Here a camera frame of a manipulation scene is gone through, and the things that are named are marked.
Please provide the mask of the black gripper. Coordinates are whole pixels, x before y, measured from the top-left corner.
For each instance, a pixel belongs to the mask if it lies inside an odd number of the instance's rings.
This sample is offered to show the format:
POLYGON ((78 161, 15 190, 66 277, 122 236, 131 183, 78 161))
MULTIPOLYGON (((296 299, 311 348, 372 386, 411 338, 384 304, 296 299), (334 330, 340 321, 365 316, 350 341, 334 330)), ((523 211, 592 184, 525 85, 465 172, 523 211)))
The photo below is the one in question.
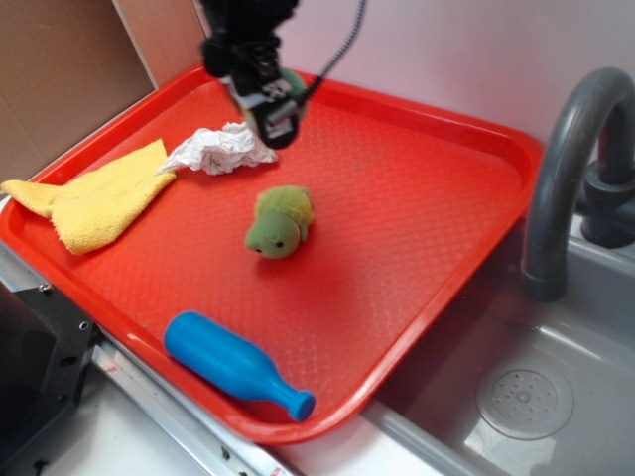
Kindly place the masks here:
POLYGON ((225 85, 247 125, 265 146, 281 150, 296 139, 300 105, 283 76, 276 29, 296 1, 203 1, 211 35, 201 45, 208 74, 225 85))

